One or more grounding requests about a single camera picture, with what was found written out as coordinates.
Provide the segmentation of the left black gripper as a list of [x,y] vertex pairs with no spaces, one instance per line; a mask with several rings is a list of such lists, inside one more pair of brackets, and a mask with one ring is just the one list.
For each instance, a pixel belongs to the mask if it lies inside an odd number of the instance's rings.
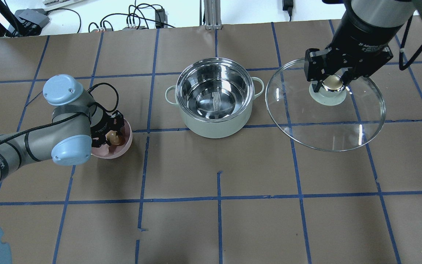
[[124,115],[116,110],[112,115],[103,113],[101,119],[97,124],[90,127],[90,135],[92,139],[92,147],[102,147],[104,145],[111,146],[110,141],[105,137],[107,132],[115,130],[114,132],[114,145],[122,146],[125,143],[124,136],[119,132],[123,126]]

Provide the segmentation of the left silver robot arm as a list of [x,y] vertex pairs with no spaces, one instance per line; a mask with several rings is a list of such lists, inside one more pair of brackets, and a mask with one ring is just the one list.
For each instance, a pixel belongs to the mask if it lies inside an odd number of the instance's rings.
[[51,160],[60,166],[86,163],[93,149],[126,141],[119,91],[109,82],[84,88],[74,77],[49,78],[41,92],[53,107],[50,122],[0,134],[0,184],[24,166]]

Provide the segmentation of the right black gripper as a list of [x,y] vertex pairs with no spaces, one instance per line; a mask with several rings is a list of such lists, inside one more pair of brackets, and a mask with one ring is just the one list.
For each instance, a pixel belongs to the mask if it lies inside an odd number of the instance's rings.
[[327,47],[324,50],[309,48],[304,57],[304,73],[307,81],[313,81],[313,92],[325,89],[324,80],[345,69],[341,75],[343,87],[347,88],[359,77],[370,77],[393,58],[388,46],[378,52],[360,52]]

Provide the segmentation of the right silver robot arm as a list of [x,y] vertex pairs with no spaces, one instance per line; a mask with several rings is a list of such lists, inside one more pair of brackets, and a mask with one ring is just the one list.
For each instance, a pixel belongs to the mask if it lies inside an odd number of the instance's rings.
[[[345,0],[345,13],[324,50],[306,50],[304,72],[319,92],[323,82],[339,70],[342,87],[359,77],[370,77],[393,57],[389,42],[405,26],[401,43],[404,48],[412,15],[422,18],[422,0]],[[408,68],[422,52],[422,44],[406,63],[400,56],[400,70]]]

